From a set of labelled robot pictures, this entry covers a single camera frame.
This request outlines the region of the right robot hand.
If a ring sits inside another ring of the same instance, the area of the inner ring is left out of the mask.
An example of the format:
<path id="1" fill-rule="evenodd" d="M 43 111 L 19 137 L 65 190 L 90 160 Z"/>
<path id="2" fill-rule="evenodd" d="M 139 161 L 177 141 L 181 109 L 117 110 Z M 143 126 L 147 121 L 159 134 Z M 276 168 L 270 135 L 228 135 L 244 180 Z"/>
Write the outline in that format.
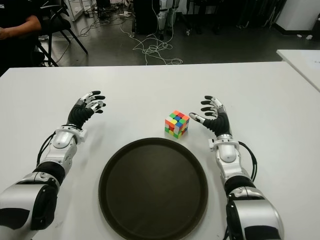
<path id="1" fill-rule="evenodd" d="M 205 107 L 200 110 L 204 112 L 206 117 L 212 118 L 209 119 L 194 112 L 190 112 L 189 117 L 211 130 L 216 137 L 232 135 L 229 118 L 223 103 L 210 95 L 205 95 L 204 98 L 205 100 L 200 103 Z"/>

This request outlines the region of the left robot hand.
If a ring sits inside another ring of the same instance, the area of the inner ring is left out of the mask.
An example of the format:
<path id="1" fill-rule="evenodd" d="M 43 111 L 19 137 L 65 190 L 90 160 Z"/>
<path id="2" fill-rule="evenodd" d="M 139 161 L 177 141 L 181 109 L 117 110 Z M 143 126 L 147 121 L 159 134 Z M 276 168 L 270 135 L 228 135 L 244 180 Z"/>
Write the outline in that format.
<path id="1" fill-rule="evenodd" d="M 81 130 L 84 123 L 94 114 L 103 113 L 103 107 L 106 106 L 104 103 L 105 99 L 106 97 L 101 95 L 99 90 L 86 93 L 84 96 L 80 97 L 72 107 L 66 124 Z"/>

